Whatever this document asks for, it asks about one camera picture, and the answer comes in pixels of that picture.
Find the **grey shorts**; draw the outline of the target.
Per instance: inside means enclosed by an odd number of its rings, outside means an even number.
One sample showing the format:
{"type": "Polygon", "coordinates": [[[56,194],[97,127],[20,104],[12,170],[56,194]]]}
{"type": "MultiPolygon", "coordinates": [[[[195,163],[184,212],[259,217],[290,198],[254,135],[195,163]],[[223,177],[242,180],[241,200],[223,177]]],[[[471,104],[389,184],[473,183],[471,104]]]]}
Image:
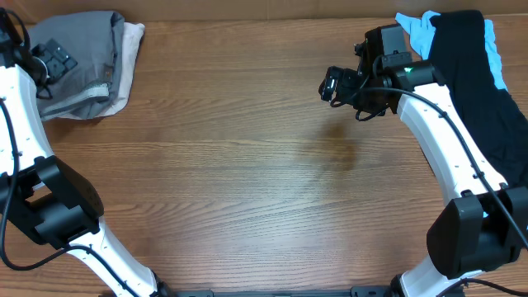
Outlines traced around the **grey shorts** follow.
{"type": "Polygon", "coordinates": [[[53,16],[29,29],[33,45],[55,40],[77,65],[49,86],[52,98],[37,101],[40,118],[99,116],[117,98],[122,73],[125,19],[113,11],[53,16]]]}

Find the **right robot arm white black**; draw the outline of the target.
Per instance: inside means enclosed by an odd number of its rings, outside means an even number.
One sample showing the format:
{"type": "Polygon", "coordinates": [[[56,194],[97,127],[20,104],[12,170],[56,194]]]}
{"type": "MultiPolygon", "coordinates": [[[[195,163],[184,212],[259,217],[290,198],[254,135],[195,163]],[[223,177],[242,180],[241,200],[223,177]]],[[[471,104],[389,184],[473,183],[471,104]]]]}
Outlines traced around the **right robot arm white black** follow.
{"type": "Polygon", "coordinates": [[[328,68],[319,94],[349,105],[359,121],[396,114],[416,137],[442,191],[444,209],[427,231],[427,256],[389,285],[354,296],[461,296],[488,271],[515,262],[527,246],[527,189],[511,187],[459,118],[441,72],[416,61],[399,25],[366,32],[357,69],[328,68]]]}

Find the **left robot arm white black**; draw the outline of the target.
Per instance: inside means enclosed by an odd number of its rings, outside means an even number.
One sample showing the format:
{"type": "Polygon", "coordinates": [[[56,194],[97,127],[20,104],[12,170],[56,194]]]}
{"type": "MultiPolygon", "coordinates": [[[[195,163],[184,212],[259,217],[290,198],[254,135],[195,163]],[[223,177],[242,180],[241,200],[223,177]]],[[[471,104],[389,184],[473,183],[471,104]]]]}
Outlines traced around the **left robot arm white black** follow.
{"type": "Polygon", "coordinates": [[[64,254],[88,266],[116,296],[171,296],[170,287],[138,262],[111,232],[91,182],[54,155],[37,110],[45,64],[32,56],[29,34],[1,10],[1,229],[12,223],[32,242],[54,254],[17,265],[5,251],[3,263],[30,271],[64,254]]]}

